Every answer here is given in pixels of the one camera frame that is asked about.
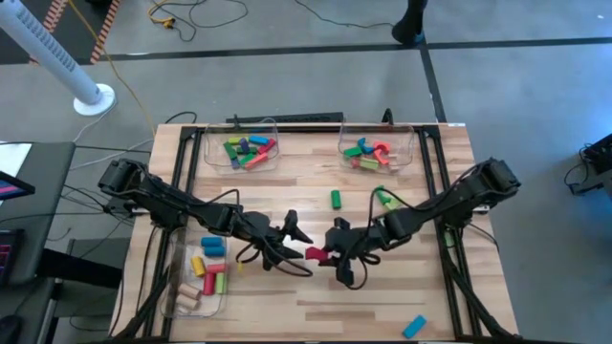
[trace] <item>concrete floor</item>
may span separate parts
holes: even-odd
[[[154,27],[147,1],[123,1],[106,47],[112,54],[318,45],[392,43],[389,28],[343,28],[318,21],[290,0],[243,0],[250,15],[191,43]],[[405,0],[310,0],[325,17],[361,24],[396,21]],[[231,18],[241,8],[220,0],[194,12],[202,22]],[[612,36],[612,3],[592,0],[430,1],[429,42]],[[521,334],[533,339],[603,343],[612,336],[612,203],[600,192],[573,197],[562,183],[586,142],[612,131],[611,45],[432,51],[451,122],[465,122],[476,158],[505,159],[523,182],[519,194],[492,212],[495,235]],[[349,120],[435,121],[416,51],[295,54],[125,61],[117,63],[156,123],[192,110],[199,122],[233,114],[343,111]],[[109,65],[84,67],[119,95],[116,109],[80,143],[127,147],[149,139],[144,118]],[[0,66],[0,140],[72,140],[90,119],[39,67]],[[75,164],[103,157],[78,150]],[[145,157],[130,154],[134,159]],[[104,163],[71,172],[67,183],[95,188]],[[78,209],[62,203],[61,209]],[[114,220],[57,217],[51,237],[71,226],[75,238],[101,238]],[[116,236],[128,237],[123,226]],[[49,247],[64,249],[65,241]],[[90,319],[91,327],[108,319]],[[61,323],[55,343],[100,338]]]

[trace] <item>green block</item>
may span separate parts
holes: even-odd
[[[353,147],[344,151],[344,155],[347,157],[358,157],[361,155],[361,148]]]
[[[379,168],[379,162],[375,161],[374,159],[361,158],[360,167],[376,170]]]
[[[378,185],[376,188],[382,189],[384,188],[384,185]],[[379,197],[379,201],[381,201],[382,204],[388,204],[391,201],[391,197],[387,196],[386,192],[376,191],[376,196]]]
[[[241,139],[249,139],[249,138],[229,138],[228,142],[229,144],[240,144],[240,140]]]
[[[223,143],[223,147],[226,149],[226,152],[228,152],[228,156],[230,160],[236,159],[237,157],[236,151],[233,150],[233,147],[231,146],[229,142]]]
[[[214,292],[222,294],[226,291],[226,274],[219,272],[214,277]]]
[[[257,147],[249,147],[249,150],[250,150],[249,153],[257,154]],[[236,148],[236,153],[240,155],[248,154],[242,151],[242,147]]]
[[[395,210],[397,208],[400,207],[400,205],[402,205],[400,203],[400,201],[396,200],[396,199],[391,199],[391,201],[389,201],[388,203],[385,203],[384,206],[389,209],[389,210]]]
[[[253,159],[255,159],[255,155],[252,154],[252,153],[249,153],[248,156],[242,158],[242,160],[240,161],[240,165],[244,166],[245,163],[247,163],[247,162],[249,162],[249,161],[251,161]]]
[[[338,190],[332,191],[332,208],[338,210],[342,208],[342,202],[340,201],[340,192]]]

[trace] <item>plastic container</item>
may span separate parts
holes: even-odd
[[[230,156],[223,144],[231,138],[247,138],[251,135],[268,140],[274,139],[275,145],[267,152],[268,159],[266,161],[262,161],[250,169],[246,169],[243,166],[234,169],[231,165]],[[204,161],[211,165],[220,175],[269,171],[275,169],[280,160],[278,128],[272,118],[265,118],[258,123],[241,123],[238,128],[233,124],[211,124],[204,133],[204,146]],[[261,145],[250,143],[250,146],[258,148]],[[238,160],[244,157],[245,155],[239,155]]]
[[[227,245],[226,238],[222,238],[223,245],[226,248],[225,257],[209,258],[204,255],[203,248],[200,245],[203,237],[211,237],[205,229],[197,226],[197,229],[180,228],[177,229],[171,237],[173,249],[169,255],[170,259],[177,258],[177,261],[172,261],[169,267],[169,287],[163,295],[163,302],[160,303],[160,311],[165,317],[171,318],[206,318],[212,317],[220,313],[225,307],[227,301],[227,290],[229,285],[230,264],[228,257],[230,248]],[[168,291],[174,288],[179,288],[185,283],[193,288],[204,291],[204,278],[196,277],[192,267],[191,258],[199,256],[204,260],[205,266],[212,264],[225,264],[225,290],[224,293],[214,293],[213,295],[202,295],[199,298],[197,307],[193,310],[185,308],[179,304],[172,307],[169,301]]]
[[[388,154],[382,157],[389,160],[389,164],[378,163],[378,168],[370,169],[361,167],[360,158],[376,160],[373,154],[361,154],[354,161],[348,158],[344,152],[348,149],[358,147],[358,141],[365,139],[366,147],[373,147],[375,141],[387,142],[390,145]],[[364,129],[363,125],[351,125],[343,123],[340,127],[338,153],[339,163],[342,167],[356,173],[384,173],[394,174],[400,172],[412,162],[416,134],[410,125],[386,125],[376,124]]]

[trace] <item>wooden tabletop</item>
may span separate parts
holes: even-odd
[[[440,130],[448,172],[454,181],[474,164],[468,131],[465,126],[445,124],[440,125]],[[155,139],[149,168],[167,183],[171,181],[180,131],[181,125],[161,125]],[[295,209],[299,227],[315,241],[316,247],[323,246],[324,233],[333,225],[335,217],[344,217],[352,226],[365,226],[369,194],[379,184],[384,184],[410,204],[428,198],[423,159],[416,138],[412,163],[396,175],[363,174],[340,167],[338,134],[279,134],[279,140],[281,156],[273,171],[222,176],[204,159],[199,159],[193,194],[207,200],[237,187],[246,211],[263,212],[277,226],[282,226],[287,210]],[[181,187],[185,186],[190,146],[186,151]],[[429,151],[440,192],[442,186],[433,144],[429,145]],[[333,189],[340,190],[341,210],[333,210],[330,205]],[[227,197],[224,201],[230,203],[234,199]],[[375,215],[384,213],[378,201],[374,210]],[[487,216],[475,216],[474,223],[492,233]],[[143,257],[151,230],[148,218],[140,217],[136,221],[125,263],[125,295],[115,333],[123,329],[135,313]],[[144,295],[150,290],[159,239],[157,233],[146,262]],[[314,261],[303,261],[315,274],[311,278],[292,277],[274,269],[264,271],[261,258],[238,272],[234,257],[245,243],[229,239],[228,245],[231,263],[224,308],[209,319],[175,319],[171,340],[402,340],[402,331],[418,314],[427,319],[427,324],[417,339],[453,338],[432,222],[425,224],[402,247],[388,252],[377,251],[382,262],[369,267],[368,281],[362,290],[348,290],[336,281],[334,269],[320,268]],[[286,245],[302,252],[307,247],[289,240]],[[514,313],[495,246],[468,228],[464,246],[474,291],[498,322],[516,333]],[[359,264],[353,266],[359,283],[363,277],[361,267]],[[464,331],[470,333],[465,302],[459,290],[457,295]],[[155,333],[159,333],[162,322],[159,308],[156,316]]]

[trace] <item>wooden cylinder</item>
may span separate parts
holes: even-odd
[[[196,307],[198,307],[200,301],[189,298],[183,294],[179,294],[179,296],[176,297],[176,303],[189,309],[190,311],[193,311]]]
[[[190,286],[187,283],[181,284],[179,287],[179,293],[187,296],[188,298],[192,298],[194,300],[199,300],[202,293],[197,288]]]

